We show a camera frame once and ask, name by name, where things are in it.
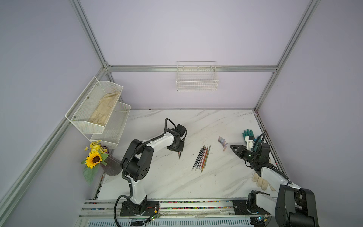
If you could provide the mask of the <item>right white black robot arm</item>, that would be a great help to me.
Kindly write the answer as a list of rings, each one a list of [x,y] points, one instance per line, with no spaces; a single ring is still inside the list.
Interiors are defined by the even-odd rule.
[[[248,214],[268,213],[275,217],[280,227],[319,226],[314,193],[292,183],[269,162],[268,144],[253,145],[251,150],[244,145],[231,145],[230,149],[237,157],[249,163],[249,167],[278,193],[277,198],[273,198],[267,193],[252,190],[245,205]]]

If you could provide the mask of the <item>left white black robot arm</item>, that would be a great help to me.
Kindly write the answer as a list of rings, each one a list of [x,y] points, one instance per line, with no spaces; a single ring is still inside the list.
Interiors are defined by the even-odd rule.
[[[127,200],[133,209],[143,212],[146,207],[147,195],[142,180],[150,170],[154,153],[166,148],[181,154],[186,135],[187,129],[179,124],[172,129],[165,128],[161,135],[152,139],[134,139],[130,143],[120,166],[123,170],[122,178],[129,184],[130,195]]]

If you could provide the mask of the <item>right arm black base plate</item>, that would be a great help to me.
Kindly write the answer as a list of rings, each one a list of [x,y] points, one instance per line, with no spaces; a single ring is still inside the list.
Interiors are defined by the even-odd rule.
[[[232,200],[232,203],[235,215],[252,215],[252,212],[249,210],[247,199]]]

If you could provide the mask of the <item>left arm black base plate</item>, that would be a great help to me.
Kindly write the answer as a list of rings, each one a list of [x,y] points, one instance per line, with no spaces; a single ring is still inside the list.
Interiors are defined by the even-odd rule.
[[[159,201],[144,201],[142,204],[137,205],[131,201],[124,201],[122,203],[121,211],[118,214],[121,217],[133,216],[152,216],[159,210]]]

